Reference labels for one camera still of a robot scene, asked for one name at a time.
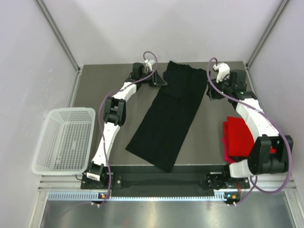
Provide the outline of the black t shirt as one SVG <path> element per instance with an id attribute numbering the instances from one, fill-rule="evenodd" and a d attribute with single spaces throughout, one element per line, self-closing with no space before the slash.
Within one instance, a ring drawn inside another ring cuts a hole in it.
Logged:
<path id="1" fill-rule="evenodd" d="M 130 153 L 170 172 L 204 96 L 207 72 L 169 62 L 161 87 L 126 146 Z"/>

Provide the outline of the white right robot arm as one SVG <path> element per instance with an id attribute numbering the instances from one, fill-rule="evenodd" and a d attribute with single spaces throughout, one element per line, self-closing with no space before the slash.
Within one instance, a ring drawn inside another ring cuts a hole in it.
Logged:
<path id="1" fill-rule="evenodd" d="M 214 65 L 213 70 L 217 77 L 208 83 L 208 97 L 210 100 L 228 98 L 244 120 L 254 141 L 247 158 L 225 166 L 221 179 L 223 185 L 233 188 L 238 184 L 239 178 L 286 173 L 293 139 L 289 135 L 282 136 L 264 117 L 257 96 L 253 91 L 247 90 L 245 71 L 231 71 L 225 63 Z"/>

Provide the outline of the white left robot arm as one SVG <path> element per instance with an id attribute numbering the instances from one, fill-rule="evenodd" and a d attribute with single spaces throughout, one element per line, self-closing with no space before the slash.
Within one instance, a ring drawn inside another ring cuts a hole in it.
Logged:
<path id="1" fill-rule="evenodd" d="M 86 177 L 91 179 L 92 184 L 97 188 L 107 185 L 109 157 L 116 135 L 126 120 L 127 101 L 142 84 L 149 84 L 151 87 L 167 85 L 167 82 L 159 76 L 156 67 L 153 66 L 157 66 L 154 60 L 145 60 L 144 64 L 134 63 L 132 72 L 122 88 L 111 92 L 102 102 L 101 107 L 104 108 L 102 138 L 86 171 Z"/>

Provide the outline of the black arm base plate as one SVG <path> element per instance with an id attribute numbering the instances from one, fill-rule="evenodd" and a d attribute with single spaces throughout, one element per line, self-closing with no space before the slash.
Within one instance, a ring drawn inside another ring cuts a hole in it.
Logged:
<path id="1" fill-rule="evenodd" d="M 204 197 L 216 190 L 249 189 L 246 178 L 224 180 L 224 165 L 176 165 L 171 172 L 151 165 L 114 165 L 101 181 L 82 177 L 83 190 L 111 190 L 112 197 Z"/>

